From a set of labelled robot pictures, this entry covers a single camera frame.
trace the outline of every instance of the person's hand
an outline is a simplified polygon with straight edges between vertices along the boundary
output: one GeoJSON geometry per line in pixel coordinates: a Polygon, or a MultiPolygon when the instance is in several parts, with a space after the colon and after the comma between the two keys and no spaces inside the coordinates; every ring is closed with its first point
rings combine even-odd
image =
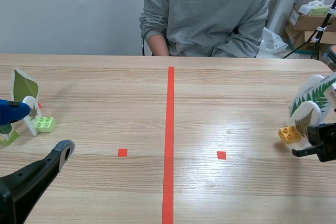
{"type": "Polygon", "coordinates": [[[30,107],[23,102],[0,100],[0,126],[17,122],[30,113],[30,107]]]}
{"type": "Polygon", "coordinates": [[[149,38],[148,46],[154,56],[170,56],[165,38],[162,35],[154,35],[149,38]]]}

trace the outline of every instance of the sleeve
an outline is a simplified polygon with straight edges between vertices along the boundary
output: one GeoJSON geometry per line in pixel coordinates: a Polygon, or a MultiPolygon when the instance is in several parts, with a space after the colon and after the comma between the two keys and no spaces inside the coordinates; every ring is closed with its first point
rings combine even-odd
{"type": "Polygon", "coordinates": [[[227,43],[214,48],[212,57],[256,58],[268,15],[270,0],[255,0],[243,22],[231,33],[227,43]]]}
{"type": "Polygon", "coordinates": [[[154,35],[166,35],[169,0],[144,0],[140,17],[141,37],[146,41],[154,35]]]}

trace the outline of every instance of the red tape line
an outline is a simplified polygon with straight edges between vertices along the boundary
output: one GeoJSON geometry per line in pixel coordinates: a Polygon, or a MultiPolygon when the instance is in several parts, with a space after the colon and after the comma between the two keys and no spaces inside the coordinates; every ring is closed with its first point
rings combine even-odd
{"type": "Polygon", "coordinates": [[[174,223],[174,99],[175,68],[168,68],[166,133],[164,143],[164,172],[162,224],[174,223]]]}

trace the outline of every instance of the white plastic bag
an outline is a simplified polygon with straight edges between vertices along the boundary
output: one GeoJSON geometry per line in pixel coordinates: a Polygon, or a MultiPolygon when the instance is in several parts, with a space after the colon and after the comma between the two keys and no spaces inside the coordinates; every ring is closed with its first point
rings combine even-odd
{"type": "Polygon", "coordinates": [[[282,38],[271,30],[264,28],[260,50],[276,55],[284,51],[288,45],[282,41],[282,38]]]}

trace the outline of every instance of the green lego brick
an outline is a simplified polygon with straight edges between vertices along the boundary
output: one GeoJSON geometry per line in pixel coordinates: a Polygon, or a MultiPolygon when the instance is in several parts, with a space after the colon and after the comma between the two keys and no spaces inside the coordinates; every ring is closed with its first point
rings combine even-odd
{"type": "Polygon", "coordinates": [[[14,140],[17,139],[18,136],[19,136],[19,134],[17,134],[16,131],[13,131],[13,132],[12,132],[12,135],[10,136],[9,141],[7,141],[7,140],[3,140],[3,138],[2,138],[2,139],[0,139],[0,144],[3,144],[3,145],[10,145],[14,140]]]}
{"type": "Polygon", "coordinates": [[[53,132],[56,121],[54,118],[41,117],[35,124],[37,132],[53,132]]]}

